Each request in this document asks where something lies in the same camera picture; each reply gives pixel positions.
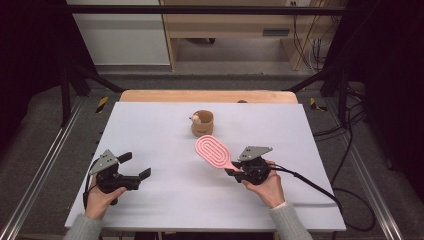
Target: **gray sleeve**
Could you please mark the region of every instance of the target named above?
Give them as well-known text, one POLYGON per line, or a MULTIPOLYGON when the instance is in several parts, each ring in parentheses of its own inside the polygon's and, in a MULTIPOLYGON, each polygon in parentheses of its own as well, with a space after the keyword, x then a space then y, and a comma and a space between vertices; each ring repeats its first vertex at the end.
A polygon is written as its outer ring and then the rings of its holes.
POLYGON ((270 209, 272 220, 277 226, 281 240, 312 239, 311 235, 300 222, 294 208, 287 203, 270 209))
POLYGON ((102 230, 102 221, 78 215, 71 229, 66 233, 64 240, 97 240, 102 230))

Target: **human hand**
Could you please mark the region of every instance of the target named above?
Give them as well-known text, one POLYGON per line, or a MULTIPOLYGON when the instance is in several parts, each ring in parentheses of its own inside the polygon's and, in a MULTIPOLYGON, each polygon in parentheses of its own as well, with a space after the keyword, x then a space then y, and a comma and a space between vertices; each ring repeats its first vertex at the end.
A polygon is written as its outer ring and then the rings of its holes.
POLYGON ((111 193, 104 193, 97 187, 96 175, 93 175, 92 179, 93 180, 91 181, 89 188, 90 191, 88 194, 87 208, 85 209, 85 216, 101 220, 103 219, 110 203, 121 196, 127 189, 125 187, 120 187, 111 193))
MULTIPOLYGON (((266 161, 268 165, 275 164, 273 161, 266 161)), ((271 170, 268 178, 260 185, 253 185, 252 183, 242 180, 241 181, 247 190, 255 192, 259 195, 261 200, 270 208, 275 208, 284 203, 283 187, 281 186, 281 177, 275 170, 271 170)))

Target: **white tabletop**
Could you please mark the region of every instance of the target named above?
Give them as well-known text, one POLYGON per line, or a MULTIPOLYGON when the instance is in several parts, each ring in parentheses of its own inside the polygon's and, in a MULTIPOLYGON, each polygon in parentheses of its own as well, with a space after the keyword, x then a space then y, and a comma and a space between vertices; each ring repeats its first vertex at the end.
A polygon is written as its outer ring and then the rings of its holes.
MULTIPOLYGON (((214 113, 213 135, 236 161, 250 146, 272 147, 262 157, 300 173, 332 193, 303 106, 259 103, 118 102, 93 161, 106 149, 133 153, 119 173, 136 176, 152 168, 137 191, 128 191, 109 208, 105 228, 128 231, 274 231, 268 208, 224 170, 197 155, 189 117, 197 110, 214 113)), ((279 173, 285 197, 311 231, 346 227, 337 205, 287 173, 279 173)), ((83 213, 85 182, 65 223, 83 213)))

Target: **wooden table edge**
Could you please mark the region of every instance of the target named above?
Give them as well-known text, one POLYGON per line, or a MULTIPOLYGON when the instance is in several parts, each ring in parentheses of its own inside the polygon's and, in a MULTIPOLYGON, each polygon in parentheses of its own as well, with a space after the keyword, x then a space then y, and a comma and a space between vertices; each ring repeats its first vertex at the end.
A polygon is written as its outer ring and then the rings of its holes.
POLYGON ((126 90, 120 102, 238 102, 297 104, 293 92, 270 90, 126 90))

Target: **black frame bar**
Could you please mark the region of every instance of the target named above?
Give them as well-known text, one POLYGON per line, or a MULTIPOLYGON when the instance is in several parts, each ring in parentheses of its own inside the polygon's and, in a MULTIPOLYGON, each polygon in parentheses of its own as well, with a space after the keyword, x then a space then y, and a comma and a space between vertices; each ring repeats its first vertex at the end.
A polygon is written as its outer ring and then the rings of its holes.
POLYGON ((47 5, 46 10, 77 14, 229 14, 229 15, 357 15, 365 9, 344 7, 262 7, 181 5, 47 5))

